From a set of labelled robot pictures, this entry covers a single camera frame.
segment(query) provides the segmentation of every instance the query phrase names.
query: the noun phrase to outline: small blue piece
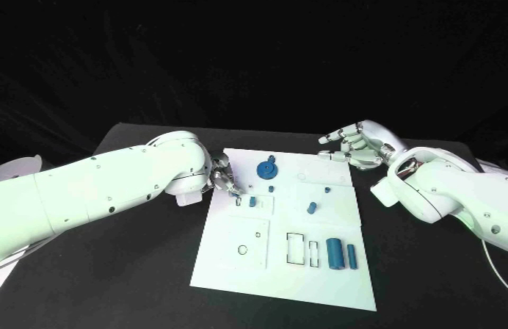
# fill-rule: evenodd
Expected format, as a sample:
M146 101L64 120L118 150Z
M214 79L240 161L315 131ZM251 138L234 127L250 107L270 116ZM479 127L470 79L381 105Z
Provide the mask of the small blue piece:
M309 208L306 209L306 212L308 212L309 214L313 214L316 207L318 207L318 204L316 204L315 202L310 202Z
M344 264L344 253L342 253L342 243L339 239L326 240L326 250L328 250L328 266L332 270L339 270L345 268Z
M346 256L349 257L349 268L357 269L357 255L354 254L354 246L346 245Z
M266 162L257 165L257 176L263 180L270 180L277 175L277 165L274 164L274 156L270 155Z

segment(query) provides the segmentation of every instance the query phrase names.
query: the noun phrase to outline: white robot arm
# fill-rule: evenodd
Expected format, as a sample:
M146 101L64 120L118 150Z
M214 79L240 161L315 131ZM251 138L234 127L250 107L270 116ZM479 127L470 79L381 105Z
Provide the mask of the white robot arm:
M162 191L184 206L214 187L241 194L226 154L210 155L187 131L2 181L0 260L24 245L145 203Z
M427 223L453 215L482 240L508 250L506 175L480 173L441 149L408 150L387 128L368 120L338 129L319 143L342 137L342 151L321 151L318 156L348 161L361 170L388 165L387 176L369 188L384 206L400 201Z

